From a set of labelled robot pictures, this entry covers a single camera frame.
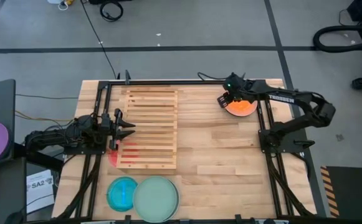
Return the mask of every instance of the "wooden slatted tray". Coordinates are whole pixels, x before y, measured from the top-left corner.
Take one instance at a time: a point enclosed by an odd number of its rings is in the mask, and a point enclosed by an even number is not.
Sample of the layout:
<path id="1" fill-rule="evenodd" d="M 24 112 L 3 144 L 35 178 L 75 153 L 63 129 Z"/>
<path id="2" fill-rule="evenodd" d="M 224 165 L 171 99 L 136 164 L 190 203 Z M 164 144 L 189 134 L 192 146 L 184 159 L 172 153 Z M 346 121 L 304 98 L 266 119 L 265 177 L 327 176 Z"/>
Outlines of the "wooden slatted tray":
<path id="1" fill-rule="evenodd" d="M 120 169 L 176 169 L 178 91 L 168 87 L 131 87 L 124 120 L 136 132 L 118 148 Z"/>

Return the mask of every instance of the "white paper sign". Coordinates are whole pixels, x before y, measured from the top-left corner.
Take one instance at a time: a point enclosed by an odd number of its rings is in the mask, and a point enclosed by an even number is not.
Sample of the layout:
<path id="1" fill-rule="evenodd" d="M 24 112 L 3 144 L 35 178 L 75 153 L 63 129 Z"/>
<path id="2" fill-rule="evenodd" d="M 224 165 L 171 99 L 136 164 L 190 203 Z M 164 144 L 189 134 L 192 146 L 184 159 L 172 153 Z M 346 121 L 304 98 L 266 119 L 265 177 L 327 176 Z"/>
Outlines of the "white paper sign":
<path id="1" fill-rule="evenodd" d="M 51 175 L 50 170 L 27 176 L 27 204 L 31 203 L 27 206 L 27 213 L 55 203 L 53 196 L 54 190 L 52 187 L 53 182 L 54 178 Z"/>

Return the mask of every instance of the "light green petri dish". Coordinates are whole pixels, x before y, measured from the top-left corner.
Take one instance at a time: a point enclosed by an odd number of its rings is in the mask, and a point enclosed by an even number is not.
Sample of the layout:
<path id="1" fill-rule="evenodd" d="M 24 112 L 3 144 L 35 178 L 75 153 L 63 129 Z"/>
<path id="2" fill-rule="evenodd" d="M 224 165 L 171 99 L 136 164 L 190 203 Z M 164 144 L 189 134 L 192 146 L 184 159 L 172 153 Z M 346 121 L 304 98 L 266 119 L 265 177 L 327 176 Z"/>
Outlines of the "light green petri dish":
<path id="1" fill-rule="evenodd" d="M 168 179 L 152 176 L 140 183 L 133 195 L 133 206 L 146 222 L 161 223 L 178 211 L 179 192 Z"/>

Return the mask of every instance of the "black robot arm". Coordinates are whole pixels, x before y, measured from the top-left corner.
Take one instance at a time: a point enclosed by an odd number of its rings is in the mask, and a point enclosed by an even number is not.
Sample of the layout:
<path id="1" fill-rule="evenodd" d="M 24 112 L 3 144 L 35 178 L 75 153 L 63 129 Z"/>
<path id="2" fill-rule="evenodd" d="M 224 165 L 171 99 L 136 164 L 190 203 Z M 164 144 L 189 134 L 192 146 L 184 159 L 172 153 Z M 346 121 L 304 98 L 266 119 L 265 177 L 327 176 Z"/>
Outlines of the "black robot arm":
<path id="1" fill-rule="evenodd" d="M 224 89 L 227 91 L 217 100 L 222 108 L 233 101 L 247 100 L 250 103 L 260 100 L 275 100 L 299 106 L 304 115 L 283 122 L 275 122 L 270 130 L 260 136 L 264 138 L 263 147 L 279 147 L 282 138 L 291 132 L 309 126 L 316 128 L 328 126 L 335 114 L 335 107 L 318 93 L 298 90 L 285 90 L 268 86 L 265 80 L 245 80 L 232 73 L 226 78 Z"/>
<path id="2" fill-rule="evenodd" d="M 33 131 L 25 138 L 25 147 L 28 151 L 42 150 L 47 146 L 59 145 L 64 148 L 65 154 L 104 154 L 106 139 L 112 136 L 109 143 L 110 149 L 117 149 L 117 140 L 122 140 L 135 131 L 122 131 L 120 127 L 131 128 L 135 125 L 122 120 L 123 113 L 115 110 L 115 120 L 110 115 L 101 115 L 101 123 L 98 123 L 96 114 L 84 115 L 75 118 L 66 128 Z"/>

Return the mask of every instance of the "gray floor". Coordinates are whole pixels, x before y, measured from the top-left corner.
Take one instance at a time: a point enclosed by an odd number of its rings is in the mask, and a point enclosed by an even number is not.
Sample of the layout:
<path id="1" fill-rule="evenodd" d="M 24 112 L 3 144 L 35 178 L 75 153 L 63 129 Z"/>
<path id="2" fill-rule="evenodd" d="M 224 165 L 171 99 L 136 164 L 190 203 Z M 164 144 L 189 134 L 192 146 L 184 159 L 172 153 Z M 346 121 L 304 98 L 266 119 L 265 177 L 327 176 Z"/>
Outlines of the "gray floor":
<path id="1" fill-rule="evenodd" d="M 314 33 L 338 25 L 338 12 L 351 1 L 270 0 L 282 45 L 311 46 Z M 134 0 L 122 4 L 124 16 L 114 23 L 102 20 L 97 6 L 86 5 L 106 47 L 275 46 L 264 0 Z M 341 18 L 352 24 L 348 15 Z M 361 42 L 352 32 L 323 39 L 330 45 Z M 45 0 L 4 3 L 0 49 L 71 47 L 99 47 L 79 1 L 64 12 Z M 302 51 L 285 52 L 285 56 L 294 87 L 317 91 L 337 108 L 330 127 L 307 129 L 308 138 L 317 142 L 312 147 L 317 174 L 321 165 L 362 167 L 362 92 L 350 88 L 352 79 L 362 77 L 362 52 Z M 117 72 L 127 69 L 134 79 L 196 78 L 197 72 L 217 77 L 246 72 L 247 78 L 284 78 L 275 50 L 109 52 L 108 57 Z M 0 54 L 0 80 L 7 78 L 16 79 L 17 93 L 77 96 L 82 80 L 112 79 L 113 73 L 101 52 Z M 76 100 L 16 100 L 16 109 L 29 116 L 70 119 L 76 107 Z M 16 141 L 50 125 L 16 118 Z M 337 134 L 344 140 L 338 141 Z M 45 209 L 30 219 L 49 215 L 50 210 Z"/>

